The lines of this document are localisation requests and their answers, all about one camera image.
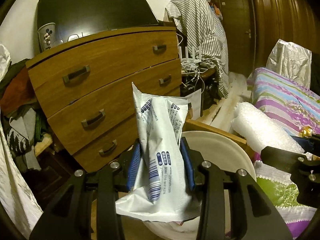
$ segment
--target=metal drawer pull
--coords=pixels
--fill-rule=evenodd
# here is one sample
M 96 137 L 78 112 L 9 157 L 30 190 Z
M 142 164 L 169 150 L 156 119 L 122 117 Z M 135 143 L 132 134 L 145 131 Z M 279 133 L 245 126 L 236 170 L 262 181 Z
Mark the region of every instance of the metal drawer pull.
M 159 46 L 153 46 L 152 49 L 154 53 L 160 53 L 160 52 L 166 51 L 167 45 L 163 44 Z
M 168 84 L 170 82 L 171 82 L 171 75 L 167 76 L 166 78 L 160 78 L 159 79 L 159 85 L 160 86 L 166 85 L 166 84 Z
M 104 116 L 106 115 L 106 113 L 104 112 L 104 109 L 101 109 L 98 113 L 98 115 L 94 118 L 91 118 L 89 120 L 84 119 L 81 123 L 82 126 L 84 128 L 90 127 L 91 125 L 95 124 L 96 122 L 98 122 L 99 120 L 101 120 Z
M 107 149 L 107 150 L 101 149 L 99 151 L 100 156 L 106 156 L 106 155 L 110 154 L 117 147 L 117 145 L 118 145 L 117 140 L 113 140 L 112 146 L 109 149 Z
M 90 66 L 89 65 L 84 66 L 81 69 L 74 71 L 66 76 L 63 76 L 62 80 L 63 80 L 64 84 L 68 84 L 71 79 L 76 78 L 76 77 L 81 76 L 86 73 L 90 73 Z

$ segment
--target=wooden board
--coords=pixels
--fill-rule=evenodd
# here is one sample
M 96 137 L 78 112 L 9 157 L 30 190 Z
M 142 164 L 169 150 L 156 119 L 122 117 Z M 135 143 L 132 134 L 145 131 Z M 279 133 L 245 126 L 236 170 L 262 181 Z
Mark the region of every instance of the wooden board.
M 159 79 L 171 75 L 171 81 L 159 85 Z M 50 118 L 48 123 L 70 154 L 134 114 L 132 84 L 143 93 L 164 95 L 181 84 L 180 59 L 147 68 L 119 79 L 80 98 Z M 91 119 L 101 109 L 106 116 L 94 128 L 84 129 L 81 122 Z
M 221 129 L 191 119 L 186 120 L 183 126 L 183 131 L 207 131 L 217 133 L 231 139 L 232 141 L 237 143 L 242 149 L 245 150 L 247 148 L 247 141 L 245 139 L 242 139 L 236 135 L 225 132 Z
M 170 91 L 167 95 L 180 96 L 180 87 Z M 132 115 L 76 152 L 73 157 L 87 172 L 97 171 L 129 148 L 136 138 L 138 138 L 136 116 Z M 99 150 L 112 147 L 114 140 L 117 143 L 114 150 L 101 156 Z
M 39 55 L 35 56 L 31 60 L 26 62 L 27 68 L 34 67 L 39 62 L 42 62 L 56 54 L 59 54 L 65 50 L 77 47 L 82 44 L 86 44 L 88 42 L 104 39 L 107 37 L 129 34 L 129 33 L 138 33 L 138 32 L 156 32 L 156 31 L 176 31 L 176 27 L 167 27 L 167 26 L 154 26 L 154 27 L 133 27 L 133 28 L 125 28 L 125 29 L 117 29 L 111 31 L 99 32 L 96 34 L 88 35 L 85 37 L 81 37 L 79 39 L 68 41 L 64 44 L 60 44 L 57 47 L 52 49 L 48 49 Z
M 155 53 L 153 46 L 166 45 Z M 68 104 L 136 71 L 177 58 L 175 32 L 143 32 L 110 37 L 62 52 L 28 73 L 47 117 Z M 65 84 L 63 77 L 85 66 L 90 72 Z

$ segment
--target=floral bedsheet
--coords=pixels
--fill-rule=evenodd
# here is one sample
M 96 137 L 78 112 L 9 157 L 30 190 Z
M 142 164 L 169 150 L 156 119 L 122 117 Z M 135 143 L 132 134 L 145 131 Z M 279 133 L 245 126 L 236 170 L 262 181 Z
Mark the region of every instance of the floral bedsheet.
M 266 68 L 257 68 L 247 80 L 252 104 L 290 135 L 300 136 L 310 126 L 320 133 L 320 97 L 295 81 Z
M 252 91 L 252 104 L 289 135 L 301 136 L 301 129 L 305 126 L 320 133 L 320 97 L 317 94 L 263 67 L 255 70 L 247 85 Z M 297 202 L 299 191 L 289 173 L 261 161 L 255 162 L 255 171 L 257 183 L 281 214 L 292 236 L 297 238 L 308 226 L 316 209 Z

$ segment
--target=bubble wrap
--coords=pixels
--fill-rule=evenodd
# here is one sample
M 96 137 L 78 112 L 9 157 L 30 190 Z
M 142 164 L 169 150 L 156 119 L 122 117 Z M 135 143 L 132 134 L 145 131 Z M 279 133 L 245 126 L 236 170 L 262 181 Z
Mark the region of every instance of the bubble wrap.
M 238 103 L 232 127 L 247 139 L 247 144 L 257 153 L 266 146 L 303 153 L 302 147 L 287 132 L 252 104 Z

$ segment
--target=drawer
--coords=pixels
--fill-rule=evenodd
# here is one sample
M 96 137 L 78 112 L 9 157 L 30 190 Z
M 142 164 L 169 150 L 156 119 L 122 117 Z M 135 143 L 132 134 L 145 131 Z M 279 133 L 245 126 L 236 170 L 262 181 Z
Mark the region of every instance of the drawer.
M 132 33 L 69 49 L 28 73 L 41 108 L 50 117 L 106 84 L 177 57 L 175 32 Z
M 167 77 L 170 77 L 168 82 L 160 85 L 159 80 Z M 143 93 L 164 95 L 181 84 L 180 60 L 162 63 L 112 82 L 49 117 L 48 123 L 70 154 L 134 114 L 131 82 Z
M 168 96 L 180 96 L 180 87 Z M 138 138 L 135 114 L 76 152 L 73 157 L 87 171 L 97 171 L 129 148 Z

